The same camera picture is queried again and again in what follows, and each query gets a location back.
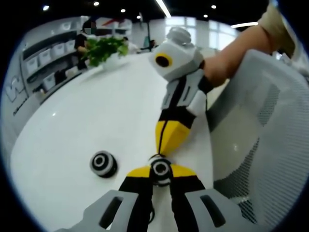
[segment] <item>window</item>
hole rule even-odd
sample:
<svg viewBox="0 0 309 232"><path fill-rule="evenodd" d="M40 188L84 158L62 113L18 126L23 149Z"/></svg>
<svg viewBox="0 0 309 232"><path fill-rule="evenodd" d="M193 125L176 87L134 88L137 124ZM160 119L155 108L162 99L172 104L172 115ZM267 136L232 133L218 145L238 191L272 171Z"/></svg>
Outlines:
<svg viewBox="0 0 309 232"><path fill-rule="evenodd" d="M191 34L191 42L196 44L197 29L196 19L191 17L171 17L165 19L165 35L168 34L172 27L181 27L186 29Z"/></svg>
<svg viewBox="0 0 309 232"><path fill-rule="evenodd" d="M197 20L195 18L187 18L187 26L195 27L197 24Z"/></svg>
<svg viewBox="0 0 309 232"><path fill-rule="evenodd" d="M238 31L224 23L209 21L209 47L222 50L235 40Z"/></svg>
<svg viewBox="0 0 309 232"><path fill-rule="evenodd" d="M182 25L185 25L184 17L165 18L165 24L166 25L172 25L172 26L182 26Z"/></svg>

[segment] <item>person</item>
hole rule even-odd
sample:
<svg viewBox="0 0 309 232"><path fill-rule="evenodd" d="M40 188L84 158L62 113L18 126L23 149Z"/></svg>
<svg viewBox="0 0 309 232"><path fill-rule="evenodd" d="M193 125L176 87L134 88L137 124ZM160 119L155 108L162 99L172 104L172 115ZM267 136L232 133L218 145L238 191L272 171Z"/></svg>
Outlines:
<svg viewBox="0 0 309 232"><path fill-rule="evenodd" d="M135 44L133 44L132 42L130 42L129 39L128 39L127 37L124 37L123 39L124 39L125 45L128 46L128 53L129 53L129 54L140 53L139 47L137 47Z"/></svg>
<svg viewBox="0 0 309 232"><path fill-rule="evenodd" d="M152 51L152 49L158 47L158 45L156 44L156 41L155 40L150 40L149 41L149 46L148 47L144 47L144 48L141 48L141 50L147 50L149 49L149 51Z"/></svg>
<svg viewBox="0 0 309 232"><path fill-rule="evenodd" d="M279 7L282 9L287 7L281 2L278 0L277 6L270 3L257 26L246 29L217 55L204 60L204 74L213 87L222 85L226 79L235 74L249 49L272 54L281 48L292 58L291 61L298 71L303 75L309 74L309 63L305 67L297 65L299 55L295 55L303 53L303 47L293 33L291 25L284 19L286 17L283 17L279 11Z"/></svg>
<svg viewBox="0 0 309 232"><path fill-rule="evenodd" d="M82 33L77 35L75 38L74 48L77 51L78 64L77 68L79 70L87 69L85 61L87 58L84 58L87 50L87 36L93 35L97 29L95 21L87 20L83 23Z"/></svg>

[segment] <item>round black and white object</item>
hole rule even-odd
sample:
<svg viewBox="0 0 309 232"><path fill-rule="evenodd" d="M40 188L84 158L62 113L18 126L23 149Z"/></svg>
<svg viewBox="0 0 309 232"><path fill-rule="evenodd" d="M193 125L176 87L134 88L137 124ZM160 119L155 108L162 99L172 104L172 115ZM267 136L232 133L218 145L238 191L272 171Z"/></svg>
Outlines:
<svg viewBox="0 0 309 232"><path fill-rule="evenodd" d="M153 185L158 187L168 186L171 182L172 172L170 161L166 158L154 157L151 161L151 176Z"/></svg>
<svg viewBox="0 0 309 232"><path fill-rule="evenodd" d="M117 172L118 165L111 153L98 151L90 160L90 169L102 178L110 178Z"/></svg>

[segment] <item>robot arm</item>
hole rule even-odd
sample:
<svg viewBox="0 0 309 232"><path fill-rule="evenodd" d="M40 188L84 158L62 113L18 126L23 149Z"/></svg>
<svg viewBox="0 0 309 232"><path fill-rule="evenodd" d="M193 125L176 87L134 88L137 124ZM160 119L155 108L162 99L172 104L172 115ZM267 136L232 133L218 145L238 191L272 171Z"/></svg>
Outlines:
<svg viewBox="0 0 309 232"><path fill-rule="evenodd" d="M185 141L194 119L205 112L211 90L202 69L168 83L155 131L159 154L167 156Z"/></svg>
<svg viewBox="0 0 309 232"><path fill-rule="evenodd" d="M205 189L195 172L159 156L131 171L118 191L110 190L86 208L79 223L56 232L146 232L153 185L158 184L169 185L179 232L267 231L243 218L228 198Z"/></svg>
<svg viewBox="0 0 309 232"><path fill-rule="evenodd" d="M168 81L155 130L158 154L167 156L185 141L195 117L204 112L212 86L200 69L203 60L190 34L182 28L172 28L167 40L150 56L150 63Z"/></svg>

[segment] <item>white table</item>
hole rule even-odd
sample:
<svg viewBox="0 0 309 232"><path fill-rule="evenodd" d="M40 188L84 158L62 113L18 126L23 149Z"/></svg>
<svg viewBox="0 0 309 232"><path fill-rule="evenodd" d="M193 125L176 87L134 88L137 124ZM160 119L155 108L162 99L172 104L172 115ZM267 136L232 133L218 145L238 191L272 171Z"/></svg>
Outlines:
<svg viewBox="0 0 309 232"><path fill-rule="evenodd" d="M152 68L149 54L120 61L115 71L94 68L53 94L19 135L11 157L12 178L24 204L47 231L69 228L83 211L126 174L144 166L155 150L155 126L166 81ZM119 171L101 179L89 161L111 152ZM212 188L212 156L205 116L197 118L188 141L172 159L195 170ZM177 231L168 188L154 188L156 216L149 230Z"/></svg>

